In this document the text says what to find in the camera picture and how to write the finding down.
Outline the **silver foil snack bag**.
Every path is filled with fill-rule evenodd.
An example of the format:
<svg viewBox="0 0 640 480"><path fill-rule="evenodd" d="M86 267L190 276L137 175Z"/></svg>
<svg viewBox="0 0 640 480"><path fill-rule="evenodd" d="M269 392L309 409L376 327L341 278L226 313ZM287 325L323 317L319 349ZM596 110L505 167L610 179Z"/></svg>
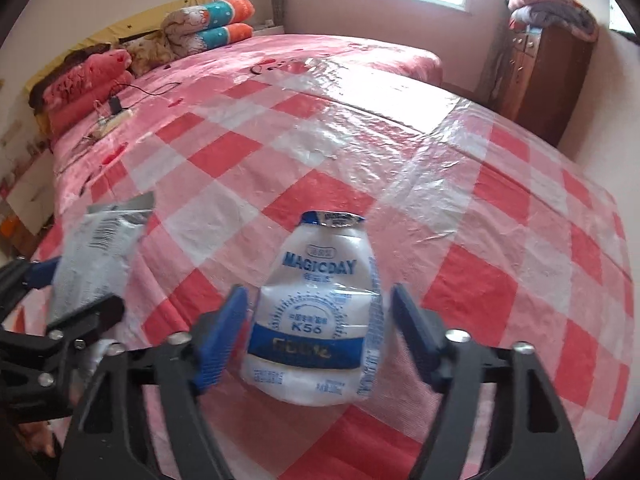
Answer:
<svg viewBox="0 0 640 480"><path fill-rule="evenodd" d="M154 207L152 192L124 202L88 207L65 239L53 275L47 326L62 322L108 294L124 293L134 248Z"/></svg>

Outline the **pink pillow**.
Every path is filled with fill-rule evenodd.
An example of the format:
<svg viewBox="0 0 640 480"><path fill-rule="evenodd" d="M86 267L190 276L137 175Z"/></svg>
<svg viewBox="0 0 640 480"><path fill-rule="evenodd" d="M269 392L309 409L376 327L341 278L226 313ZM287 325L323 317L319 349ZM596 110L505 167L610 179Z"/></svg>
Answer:
<svg viewBox="0 0 640 480"><path fill-rule="evenodd" d="M29 92L40 131L50 140L66 133L134 81L127 50L104 50L106 44L73 51Z"/></svg>

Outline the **red white checkered plastic sheet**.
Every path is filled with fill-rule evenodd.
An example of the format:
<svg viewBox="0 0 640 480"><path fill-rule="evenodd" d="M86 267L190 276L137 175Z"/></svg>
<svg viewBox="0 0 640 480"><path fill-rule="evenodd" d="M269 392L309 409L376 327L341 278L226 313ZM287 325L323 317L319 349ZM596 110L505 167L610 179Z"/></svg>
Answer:
<svg viewBox="0 0 640 480"><path fill-rule="evenodd" d="M588 478L636 418L625 410L634 286L611 194L484 107L403 76L326 60L270 70L126 148L38 248L58 254L93 203L156 199L116 335L158 344L256 290L311 209L367 220L384 288L481 344L531 342L573 425Z"/></svg>

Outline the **pink bed cover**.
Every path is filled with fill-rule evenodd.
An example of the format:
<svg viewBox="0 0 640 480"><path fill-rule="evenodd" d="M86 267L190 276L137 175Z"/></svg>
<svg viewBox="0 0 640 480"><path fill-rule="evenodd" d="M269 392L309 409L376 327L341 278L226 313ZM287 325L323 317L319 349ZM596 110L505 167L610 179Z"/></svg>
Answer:
<svg viewBox="0 0 640 480"><path fill-rule="evenodd" d="M93 107L75 125L56 132L54 214L63 214L105 167L149 132L221 93L232 99L258 92L253 79L270 70L294 73L308 58L376 68L439 87L442 60L429 50L373 39L329 35L257 36L154 68L149 73L111 84L105 89L124 109L110 112L107 102Z"/></svg>

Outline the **rolled colourful quilt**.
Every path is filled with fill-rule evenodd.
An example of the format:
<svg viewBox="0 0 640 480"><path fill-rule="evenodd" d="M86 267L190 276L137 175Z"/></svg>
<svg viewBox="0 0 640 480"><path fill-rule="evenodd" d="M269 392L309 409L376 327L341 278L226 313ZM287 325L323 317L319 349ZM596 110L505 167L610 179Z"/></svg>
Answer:
<svg viewBox="0 0 640 480"><path fill-rule="evenodd" d="M178 58L235 44L253 36L250 0L216 0L172 11L160 28Z"/></svg>

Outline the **wooden cabinet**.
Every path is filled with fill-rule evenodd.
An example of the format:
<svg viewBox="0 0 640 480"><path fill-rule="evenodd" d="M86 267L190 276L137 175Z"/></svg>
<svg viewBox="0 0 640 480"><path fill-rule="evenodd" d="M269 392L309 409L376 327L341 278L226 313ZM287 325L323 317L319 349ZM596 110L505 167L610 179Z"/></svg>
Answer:
<svg viewBox="0 0 640 480"><path fill-rule="evenodd" d="M560 26L510 32L490 107L558 146L584 84L594 44Z"/></svg>

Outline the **folded blanket on cabinet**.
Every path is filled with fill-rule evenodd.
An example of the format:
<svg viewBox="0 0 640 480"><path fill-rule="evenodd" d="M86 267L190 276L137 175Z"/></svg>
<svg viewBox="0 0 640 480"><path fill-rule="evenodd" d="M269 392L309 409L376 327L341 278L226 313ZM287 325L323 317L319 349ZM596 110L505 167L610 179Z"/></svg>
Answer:
<svg viewBox="0 0 640 480"><path fill-rule="evenodd" d="M596 18L577 0L509 0L508 9L511 30L558 26L590 44L599 37Z"/></svg>

